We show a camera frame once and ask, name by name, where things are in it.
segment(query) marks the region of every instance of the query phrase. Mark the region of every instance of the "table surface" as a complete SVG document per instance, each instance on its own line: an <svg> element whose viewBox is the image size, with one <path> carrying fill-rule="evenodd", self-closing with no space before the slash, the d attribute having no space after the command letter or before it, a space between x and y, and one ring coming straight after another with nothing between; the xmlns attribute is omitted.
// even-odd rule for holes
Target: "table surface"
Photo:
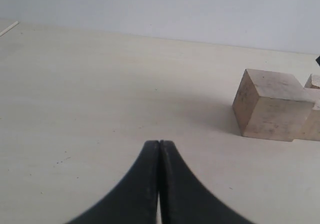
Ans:
<svg viewBox="0 0 320 224"><path fill-rule="evenodd" d="M101 199L150 139L257 224L318 224L320 145L240 136L245 68L305 83L315 55L20 23L0 37L0 223L59 224Z"/></svg>

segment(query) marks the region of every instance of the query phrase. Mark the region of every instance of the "white stick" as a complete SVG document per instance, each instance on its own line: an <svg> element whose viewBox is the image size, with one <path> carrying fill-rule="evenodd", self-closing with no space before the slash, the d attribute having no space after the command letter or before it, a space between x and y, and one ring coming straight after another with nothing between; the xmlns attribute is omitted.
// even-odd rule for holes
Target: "white stick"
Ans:
<svg viewBox="0 0 320 224"><path fill-rule="evenodd" d="M2 35L4 35L5 33L7 33L10 29L12 29L13 27L15 27L19 22L16 21L13 24L11 24L8 28L4 29L3 31L0 32L0 37Z"/></svg>

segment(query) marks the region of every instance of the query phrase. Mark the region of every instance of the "wooden cube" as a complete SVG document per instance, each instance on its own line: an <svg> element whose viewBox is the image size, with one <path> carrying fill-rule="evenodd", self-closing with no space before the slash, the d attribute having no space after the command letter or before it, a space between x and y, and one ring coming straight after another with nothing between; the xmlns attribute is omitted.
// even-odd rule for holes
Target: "wooden cube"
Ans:
<svg viewBox="0 0 320 224"><path fill-rule="evenodd" d="M243 136L290 142L314 104L293 75L246 69L232 107Z"/></svg>
<svg viewBox="0 0 320 224"><path fill-rule="evenodd" d="M305 88L320 89L320 76L311 74L308 81L305 83Z"/></svg>
<svg viewBox="0 0 320 224"><path fill-rule="evenodd" d="M306 91L315 104L297 138L320 141L320 89L306 88Z"/></svg>

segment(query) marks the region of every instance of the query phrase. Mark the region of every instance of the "white wall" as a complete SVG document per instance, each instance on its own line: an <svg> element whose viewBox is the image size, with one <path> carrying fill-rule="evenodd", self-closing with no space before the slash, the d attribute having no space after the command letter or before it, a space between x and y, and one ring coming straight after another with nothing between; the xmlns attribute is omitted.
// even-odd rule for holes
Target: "white wall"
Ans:
<svg viewBox="0 0 320 224"><path fill-rule="evenodd" d="M320 53L320 0L0 0L0 17Z"/></svg>

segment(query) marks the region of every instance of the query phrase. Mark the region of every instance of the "wooden block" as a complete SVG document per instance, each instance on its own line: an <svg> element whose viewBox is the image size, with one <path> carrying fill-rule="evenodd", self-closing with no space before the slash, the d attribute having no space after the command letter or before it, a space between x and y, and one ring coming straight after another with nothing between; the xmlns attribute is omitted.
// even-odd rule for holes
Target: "wooden block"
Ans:
<svg viewBox="0 0 320 224"><path fill-rule="evenodd" d="M306 88L306 91L310 94L315 104L297 138L320 141L320 90Z"/></svg>
<svg viewBox="0 0 320 224"><path fill-rule="evenodd" d="M314 104L293 75L246 69L232 107L243 136L289 142Z"/></svg>
<svg viewBox="0 0 320 224"><path fill-rule="evenodd" d="M305 88L320 89L320 76L311 74L308 81L305 83Z"/></svg>

